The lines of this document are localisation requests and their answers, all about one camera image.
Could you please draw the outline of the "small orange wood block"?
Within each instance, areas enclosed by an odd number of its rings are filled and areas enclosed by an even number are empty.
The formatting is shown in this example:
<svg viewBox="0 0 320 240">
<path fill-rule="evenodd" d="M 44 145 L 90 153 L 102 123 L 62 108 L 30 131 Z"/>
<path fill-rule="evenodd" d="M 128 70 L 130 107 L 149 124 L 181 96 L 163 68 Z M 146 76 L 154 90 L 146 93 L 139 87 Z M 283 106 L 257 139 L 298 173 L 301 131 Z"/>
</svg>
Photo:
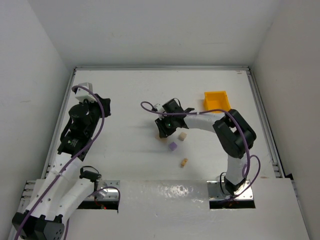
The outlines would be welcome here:
<svg viewBox="0 0 320 240">
<path fill-rule="evenodd" d="M 180 167 L 181 167 L 181 168 L 184 168 L 185 165 L 187 164 L 187 162 L 188 162 L 188 158 L 184 158 L 184 159 L 181 161 L 181 163 L 180 163 Z"/>
</svg>

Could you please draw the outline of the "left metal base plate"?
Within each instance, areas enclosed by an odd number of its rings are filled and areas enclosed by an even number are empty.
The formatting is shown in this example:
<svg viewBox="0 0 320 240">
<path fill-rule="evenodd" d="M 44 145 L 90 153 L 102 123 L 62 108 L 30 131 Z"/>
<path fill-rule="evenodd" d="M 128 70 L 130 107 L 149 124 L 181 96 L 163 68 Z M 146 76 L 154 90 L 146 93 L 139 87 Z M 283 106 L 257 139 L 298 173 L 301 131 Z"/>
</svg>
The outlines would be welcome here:
<svg viewBox="0 0 320 240">
<path fill-rule="evenodd" d="M 99 201 L 117 201 L 119 199 L 120 181 L 119 180 L 101 180 L 96 190 L 102 189 L 96 194 Z"/>
</svg>

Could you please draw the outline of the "purple cube block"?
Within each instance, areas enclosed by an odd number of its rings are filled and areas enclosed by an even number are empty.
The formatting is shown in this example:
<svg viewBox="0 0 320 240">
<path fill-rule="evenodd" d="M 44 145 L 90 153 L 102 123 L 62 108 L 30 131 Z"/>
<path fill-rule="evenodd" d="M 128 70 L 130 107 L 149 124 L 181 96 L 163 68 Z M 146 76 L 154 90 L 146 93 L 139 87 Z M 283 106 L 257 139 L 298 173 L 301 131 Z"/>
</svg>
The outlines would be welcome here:
<svg viewBox="0 0 320 240">
<path fill-rule="evenodd" d="M 178 145 L 173 141 L 168 145 L 171 151 L 175 151 L 178 148 Z"/>
</svg>

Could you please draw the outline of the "light wood cube block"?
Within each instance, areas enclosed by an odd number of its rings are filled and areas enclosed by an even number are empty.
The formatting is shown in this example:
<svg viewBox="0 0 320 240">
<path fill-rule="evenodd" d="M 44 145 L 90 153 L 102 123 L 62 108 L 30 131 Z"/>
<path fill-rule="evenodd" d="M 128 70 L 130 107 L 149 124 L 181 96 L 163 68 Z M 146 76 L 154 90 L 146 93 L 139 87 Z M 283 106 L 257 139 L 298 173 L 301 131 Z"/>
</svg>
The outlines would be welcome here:
<svg viewBox="0 0 320 240">
<path fill-rule="evenodd" d="M 178 139 L 180 141 L 184 141 L 187 137 L 187 134 L 185 132 L 181 132 L 179 135 L 178 135 Z"/>
</svg>

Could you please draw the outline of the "yellow plastic bin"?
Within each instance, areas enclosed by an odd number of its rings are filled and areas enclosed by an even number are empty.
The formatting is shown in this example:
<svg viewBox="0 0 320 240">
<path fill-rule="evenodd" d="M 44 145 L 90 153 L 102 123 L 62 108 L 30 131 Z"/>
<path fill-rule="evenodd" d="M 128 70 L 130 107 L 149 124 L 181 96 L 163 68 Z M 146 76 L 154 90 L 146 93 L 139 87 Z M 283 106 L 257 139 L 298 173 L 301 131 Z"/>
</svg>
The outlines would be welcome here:
<svg viewBox="0 0 320 240">
<path fill-rule="evenodd" d="M 221 109 L 229 111 L 231 109 L 226 91 L 207 91 L 204 92 L 203 107 L 206 111 Z"/>
</svg>

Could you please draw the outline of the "metal base plate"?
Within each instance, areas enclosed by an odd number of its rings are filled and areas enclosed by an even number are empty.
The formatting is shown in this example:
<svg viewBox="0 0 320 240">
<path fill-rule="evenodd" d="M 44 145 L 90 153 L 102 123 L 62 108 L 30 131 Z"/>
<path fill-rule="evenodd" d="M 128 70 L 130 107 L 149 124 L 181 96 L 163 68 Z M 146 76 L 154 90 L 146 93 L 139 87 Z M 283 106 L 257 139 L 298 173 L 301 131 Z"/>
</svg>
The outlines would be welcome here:
<svg viewBox="0 0 320 240">
<path fill-rule="evenodd" d="M 254 194 L 251 182 L 247 180 L 238 190 L 231 195 L 225 188 L 224 181 L 208 180 L 206 182 L 210 201 L 222 201 L 234 197 L 236 201 L 253 201 Z"/>
<path fill-rule="evenodd" d="M 119 199 L 120 181 L 119 180 L 101 180 L 96 190 L 102 189 L 96 194 L 99 201 L 117 201 Z"/>
</svg>

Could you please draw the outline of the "long light wood block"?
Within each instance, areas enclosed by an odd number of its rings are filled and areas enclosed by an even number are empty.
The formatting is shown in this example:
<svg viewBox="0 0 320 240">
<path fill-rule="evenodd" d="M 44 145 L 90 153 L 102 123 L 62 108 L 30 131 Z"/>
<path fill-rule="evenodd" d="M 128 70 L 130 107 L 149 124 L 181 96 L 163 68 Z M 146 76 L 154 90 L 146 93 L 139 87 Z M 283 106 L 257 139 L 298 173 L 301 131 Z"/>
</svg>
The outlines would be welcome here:
<svg viewBox="0 0 320 240">
<path fill-rule="evenodd" d="M 168 139 L 163 137 L 161 138 L 158 134 L 155 136 L 155 138 L 158 140 L 158 141 L 161 141 L 161 142 L 166 142 Z"/>
</svg>

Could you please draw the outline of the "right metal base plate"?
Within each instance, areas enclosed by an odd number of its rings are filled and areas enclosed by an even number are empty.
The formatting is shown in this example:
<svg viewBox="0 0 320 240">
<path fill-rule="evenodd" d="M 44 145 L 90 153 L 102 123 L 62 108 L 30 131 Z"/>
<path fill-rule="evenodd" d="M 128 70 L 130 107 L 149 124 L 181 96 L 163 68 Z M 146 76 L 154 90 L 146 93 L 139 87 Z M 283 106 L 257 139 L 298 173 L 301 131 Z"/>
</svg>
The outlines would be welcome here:
<svg viewBox="0 0 320 240">
<path fill-rule="evenodd" d="M 222 201 L 234 197 L 236 201 L 253 201 L 254 194 L 251 182 L 247 180 L 238 190 L 231 195 L 225 188 L 224 181 L 208 180 L 206 182 L 210 201 Z"/>
</svg>

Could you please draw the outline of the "white front cover board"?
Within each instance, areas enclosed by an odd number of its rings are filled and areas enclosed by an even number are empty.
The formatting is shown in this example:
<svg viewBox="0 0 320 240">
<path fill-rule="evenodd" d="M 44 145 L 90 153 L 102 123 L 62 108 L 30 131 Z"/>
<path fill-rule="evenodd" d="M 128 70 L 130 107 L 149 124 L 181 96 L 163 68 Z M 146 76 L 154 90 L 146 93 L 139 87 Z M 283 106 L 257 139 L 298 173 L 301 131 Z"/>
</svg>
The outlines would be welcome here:
<svg viewBox="0 0 320 240">
<path fill-rule="evenodd" d="M 78 209 L 68 240 L 307 240 L 288 178 L 258 179 L 254 208 L 210 209 L 205 181 L 120 182 L 118 210 Z"/>
</svg>

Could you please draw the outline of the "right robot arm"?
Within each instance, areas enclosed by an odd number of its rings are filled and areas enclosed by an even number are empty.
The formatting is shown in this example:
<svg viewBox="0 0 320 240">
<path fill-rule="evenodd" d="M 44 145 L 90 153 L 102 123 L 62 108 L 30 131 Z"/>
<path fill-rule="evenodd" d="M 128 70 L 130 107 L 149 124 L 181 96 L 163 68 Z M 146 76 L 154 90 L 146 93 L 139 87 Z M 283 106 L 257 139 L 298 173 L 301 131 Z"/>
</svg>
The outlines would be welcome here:
<svg viewBox="0 0 320 240">
<path fill-rule="evenodd" d="M 242 115 L 235 109 L 222 113 L 195 112 L 183 109 L 178 101 L 171 99 L 163 105 L 151 108 L 158 114 L 155 120 L 160 138 L 167 138 L 177 128 L 197 129 L 216 134 L 227 154 L 225 189 L 232 196 L 245 184 L 250 170 L 250 149 L 257 138 Z"/>
</svg>

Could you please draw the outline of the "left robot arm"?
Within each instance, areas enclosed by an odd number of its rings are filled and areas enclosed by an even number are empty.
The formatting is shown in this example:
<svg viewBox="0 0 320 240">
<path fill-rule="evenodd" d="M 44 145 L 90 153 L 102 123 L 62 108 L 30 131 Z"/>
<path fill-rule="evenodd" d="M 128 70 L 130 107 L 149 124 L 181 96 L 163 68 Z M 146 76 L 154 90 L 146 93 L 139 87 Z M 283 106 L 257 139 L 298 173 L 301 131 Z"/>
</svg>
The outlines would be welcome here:
<svg viewBox="0 0 320 240">
<path fill-rule="evenodd" d="M 24 212 L 16 212 L 12 225 L 15 239 L 60 240 L 67 233 L 69 218 L 91 194 L 98 173 L 79 173 L 104 120 L 111 115 L 110 98 L 98 94 L 80 97 L 68 112 L 69 120 L 50 170 Z"/>
</svg>

